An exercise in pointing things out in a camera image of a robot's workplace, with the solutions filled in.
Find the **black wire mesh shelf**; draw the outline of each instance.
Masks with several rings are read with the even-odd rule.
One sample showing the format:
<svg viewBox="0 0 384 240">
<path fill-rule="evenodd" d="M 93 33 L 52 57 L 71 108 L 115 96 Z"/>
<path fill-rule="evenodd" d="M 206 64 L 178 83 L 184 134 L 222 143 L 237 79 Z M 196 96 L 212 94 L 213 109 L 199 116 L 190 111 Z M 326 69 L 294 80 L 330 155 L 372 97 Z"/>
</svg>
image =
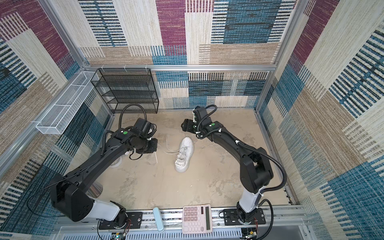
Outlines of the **black wire mesh shelf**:
<svg viewBox="0 0 384 240">
<path fill-rule="evenodd" d="M 157 113 L 159 97 L 150 69 L 99 68 L 91 83 L 113 113 L 121 113 L 131 103 L 140 104 L 147 113 Z M 141 113 L 141 109 L 131 106 L 125 112 Z"/>
</svg>

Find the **white sneaker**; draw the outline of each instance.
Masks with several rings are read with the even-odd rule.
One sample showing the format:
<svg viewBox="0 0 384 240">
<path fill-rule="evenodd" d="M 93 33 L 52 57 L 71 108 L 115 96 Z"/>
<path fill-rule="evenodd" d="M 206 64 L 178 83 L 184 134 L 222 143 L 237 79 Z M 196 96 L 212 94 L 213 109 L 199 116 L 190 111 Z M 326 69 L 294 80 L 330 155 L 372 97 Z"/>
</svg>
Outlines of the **white sneaker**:
<svg viewBox="0 0 384 240">
<path fill-rule="evenodd" d="M 175 161 L 175 169 L 178 172 L 185 172 L 189 166 L 189 160 L 194 150 L 193 141 L 189 137 L 185 137 L 180 143 L 179 154 Z"/>
</svg>

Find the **light blue object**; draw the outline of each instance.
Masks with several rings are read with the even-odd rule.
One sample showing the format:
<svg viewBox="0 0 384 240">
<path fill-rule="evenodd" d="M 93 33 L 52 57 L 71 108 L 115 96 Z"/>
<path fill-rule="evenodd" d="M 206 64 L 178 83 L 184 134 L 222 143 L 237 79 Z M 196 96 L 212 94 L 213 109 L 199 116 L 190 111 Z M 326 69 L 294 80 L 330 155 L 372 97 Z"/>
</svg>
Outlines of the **light blue object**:
<svg viewBox="0 0 384 240">
<path fill-rule="evenodd" d="M 156 225 L 157 225 L 157 230 L 159 232 L 163 232 L 165 230 L 164 224 L 163 224 L 163 219 L 161 218 L 160 210 L 158 207 L 155 207 L 153 209 L 153 215 L 155 217 Z"/>
</svg>

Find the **calculator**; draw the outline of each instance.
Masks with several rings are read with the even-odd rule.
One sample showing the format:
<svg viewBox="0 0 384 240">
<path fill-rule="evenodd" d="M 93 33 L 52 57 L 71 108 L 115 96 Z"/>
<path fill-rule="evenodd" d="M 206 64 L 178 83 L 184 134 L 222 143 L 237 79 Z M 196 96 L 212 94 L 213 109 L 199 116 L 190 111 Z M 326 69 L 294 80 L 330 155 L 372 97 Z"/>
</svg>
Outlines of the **calculator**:
<svg viewBox="0 0 384 240">
<path fill-rule="evenodd" d="M 183 207 L 183 228 L 184 234 L 211 233 L 212 213 L 211 205 L 193 205 Z"/>
</svg>

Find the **metal cylinder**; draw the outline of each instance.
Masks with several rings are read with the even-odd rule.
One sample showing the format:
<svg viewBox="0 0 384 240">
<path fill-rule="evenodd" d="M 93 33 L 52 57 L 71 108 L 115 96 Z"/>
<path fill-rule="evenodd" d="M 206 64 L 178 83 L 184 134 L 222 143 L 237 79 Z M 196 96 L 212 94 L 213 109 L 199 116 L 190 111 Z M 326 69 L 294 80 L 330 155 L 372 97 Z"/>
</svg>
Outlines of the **metal cylinder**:
<svg viewBox="0 0 384 240">
<path fill-rule="evenodd" d="M 94 181 L 92 186 L 86 192 L 86 195 L 93 198 L 97 198 L 100 196 L 102 192 L 103 192 L 103 186 L 99 182 Z"/>
</svg>

